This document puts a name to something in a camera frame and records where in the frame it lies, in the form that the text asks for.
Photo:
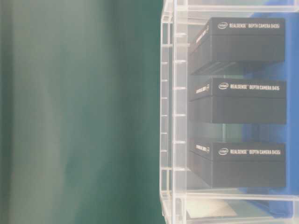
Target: green curtain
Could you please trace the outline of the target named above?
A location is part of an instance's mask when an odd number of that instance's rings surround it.
[[[1,218],[164,223],[162,0],[2,0]]]

